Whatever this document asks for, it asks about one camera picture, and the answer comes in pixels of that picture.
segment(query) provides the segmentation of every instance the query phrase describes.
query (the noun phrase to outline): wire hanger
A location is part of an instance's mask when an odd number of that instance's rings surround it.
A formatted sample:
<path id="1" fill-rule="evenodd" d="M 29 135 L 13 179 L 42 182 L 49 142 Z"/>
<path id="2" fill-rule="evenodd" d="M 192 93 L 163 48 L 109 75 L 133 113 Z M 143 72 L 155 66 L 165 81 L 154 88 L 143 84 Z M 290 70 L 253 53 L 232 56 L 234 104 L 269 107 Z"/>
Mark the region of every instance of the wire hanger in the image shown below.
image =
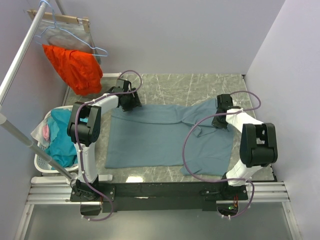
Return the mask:
<path id="1" fill-rule="evenodd" d="M 91 48 L 92 50 L 101 50 L 101 51 L 105 52 L 105 55 L 92 54 L 93 56 L 108 57 L 108 52 L 107 52 L 106 50 L 104 50 L 104 49 L 102 49 L 102 48 L 100 48 L 100 47 L 92 47 L 89 43 L 83 41 L 82 39 L 80 39 L 79 37 L 77 37 L 76 35 L 74 35 L 73 33 L 69 32 L 69 31 L 66 30 L 66 29 L 63 29 L 63 28 L 59 27 L 59 26 L 57 25 L 57 20 L 56 20 L 56 17 L 55 17 L 55 11 L 54 11 L 53 7 L 50 5 L 50 3 L 48 3 L 48 2 L 45 1 L 45 0 L 41 0 L 40 3 L 39 3 L 39 5 L 41 5 L 42 2 L 43 2 L 43 3 L 46 3 L 46 4 L 51 8 L 51 10 L 52 10 L 52 18 L 53 18 L 53 21 L 54 21 L 54 26 L 47 26 L 40 35 L 35 35 L 34 37 L 37 37 L 37 38 L 42 39 L 42 35 L 47 31 L 47 29 L 55 29 L 55 28 L 58 28 L 58 29 L 60 29 L 61 31 L 64 31 L 64 32 L 70 34 L 71 36 L 73 36 L 74 38 L 78 39 L 80 42 L 86 44 L 86 45 L 87 45 L 89 48 Z"/>

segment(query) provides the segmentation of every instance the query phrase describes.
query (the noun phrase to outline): red garment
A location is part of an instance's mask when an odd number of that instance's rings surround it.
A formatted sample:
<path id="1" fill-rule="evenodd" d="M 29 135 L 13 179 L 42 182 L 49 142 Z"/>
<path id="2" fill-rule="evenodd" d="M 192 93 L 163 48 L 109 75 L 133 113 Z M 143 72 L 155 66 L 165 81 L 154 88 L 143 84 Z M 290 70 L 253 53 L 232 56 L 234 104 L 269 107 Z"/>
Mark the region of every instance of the red garment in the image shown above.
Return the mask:
<path id="1" fill-rule="evenodd" d="M 54 69 L 75 94 L 85 96 L 101 91 L 103 73 L 92 54 L 44 44 L 42 47 Z"/>

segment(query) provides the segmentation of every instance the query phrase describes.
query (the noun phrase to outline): marble surface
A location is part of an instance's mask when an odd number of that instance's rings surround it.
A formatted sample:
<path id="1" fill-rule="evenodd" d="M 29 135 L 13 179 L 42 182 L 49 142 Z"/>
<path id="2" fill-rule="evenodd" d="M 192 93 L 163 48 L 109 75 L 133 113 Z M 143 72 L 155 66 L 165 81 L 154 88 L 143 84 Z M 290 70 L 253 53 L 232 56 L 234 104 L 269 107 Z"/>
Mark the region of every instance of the marble surface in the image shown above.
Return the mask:
<path id="1" fill-rule="evenodd" d="M 139 85 L 136 75 L 128 74 L 126 78 L 132 86 Z M 143 85 L 138 94 L 142 104 L 177 104 L 192 106 L 219 94 L 246 90 L 243 77 L 240 74 L 143 74 Z M 102 91 L 99 94 L 90 94 L 86 97 L 76 95 L 69 90 L 65 105 L 74 102 L 86 102 L 95 99 L 115 85 L 116 78 L 102 78 Z M 238 106 L 244 109 L 251 108 L 252 103 L 247 93 L 238 93 L 232 96 Z M 184 176 L 180 172 L 181 166 L 152 166 L 129 168 L 105 168 L 111 113 L 107 112 L 101 117 L 101 131 L 95 145 L 95 160 L 98 174 L 112 174 L 113 182 L 193 182 L 198 181 L 192 176 Z M 239 157 L 241 134 L 235 130 L 233 148 L 228 170 L 232 169 Z M 209 179 L 220 179 L 221 176 L 205 176 Z M 254 181 L 273 181 L 273 170 L 270 166 L 258 171 L 252 179 Z"/>

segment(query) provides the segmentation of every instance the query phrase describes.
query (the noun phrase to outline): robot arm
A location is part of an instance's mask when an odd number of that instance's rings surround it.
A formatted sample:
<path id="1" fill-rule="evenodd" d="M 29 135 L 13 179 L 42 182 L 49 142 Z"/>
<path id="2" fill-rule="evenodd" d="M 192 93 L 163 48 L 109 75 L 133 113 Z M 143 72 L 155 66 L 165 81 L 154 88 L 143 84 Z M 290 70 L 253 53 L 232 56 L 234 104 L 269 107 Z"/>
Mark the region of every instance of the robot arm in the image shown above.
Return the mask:
<path id="1" fill-rule="evenodd" d="M 242 109 L 233 105 L 230 94 L 217 96 L 217 113 L 236 113 Z M 242 178 L 248 180 L 263 167 L 275 163 L 278 158 L 276 129 L 272 123 L 263 123 L 245 112 L 217 116 L 212 125 L 217 128 L 234 126 L 242 135 L 240 142 L 240 160 L 226 173 L 227 179 Z M 245 181 L 228 181 L 230 186 L 242 186 Z"/>
<path id="2" fill-rule="evenodd" d="M 95 145 L 100 135 L 101 116 L 111 109 L 122 107 L 124 112 L 131 111 L 135 107 L 141 107 L 138 93 L 121 94 L 131 89 L 131 82 L 124 79 L 117 79 L 116 86 L 112 87 L 105 95 L 110 93 L 118 93 L 118 95 L 108 96 L 94 104 L 83 107 L 79 114 L 78 121 L 78 137 L 82 148 L 83 166 L 85 176 L 88 182 L 92 185 L 97 184 L 98 172 L 95 161 Z M 83 102 L 76 102 L 73 105 L 70 120 L 68 123 L 67 134 L 71 137 L 74 147 L 77 151 L 77 159 L 80 159 L 79 146 L 75 135 L 76 114 Z M 85 183 L 82 175 L 81 165 L 78 169 L 78 184 Z"/>

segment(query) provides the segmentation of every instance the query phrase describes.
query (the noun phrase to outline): white wall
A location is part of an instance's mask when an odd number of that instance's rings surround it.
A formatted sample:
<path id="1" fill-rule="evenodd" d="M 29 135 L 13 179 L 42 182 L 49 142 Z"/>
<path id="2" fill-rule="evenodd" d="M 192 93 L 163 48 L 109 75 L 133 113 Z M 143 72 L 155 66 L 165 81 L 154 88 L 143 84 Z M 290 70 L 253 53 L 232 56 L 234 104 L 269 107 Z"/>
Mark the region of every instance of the white wall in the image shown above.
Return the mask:
<path id="1" fill-rule="evenodd" d="M 25 0 L 0 2 L 0 83 L 30 26 L 23 12 Z M 46 59 L 40 45 L 32 43 L 3 103 L 2 113 L 22 132 L 30 132 L 52 108 L 62 103 L 66 86 Z M 31 177 L 38 174 L 34 154 L 0 127 L 0 235 L 13 239 Z"/>
<path id="2" fill-rule="evenodd" d="M 109 51 L 104 73 L 246 74 L 284 0 L 61 2 L 89 17 L 95 45 Z"/>
<path id="3" fill-rule="evenodd" d="M 276 126 L 276 176 L 284 180 L 305 240 L 318 239 L 320 202 L 320 1 L 286 0 L 247 75 Z"/>

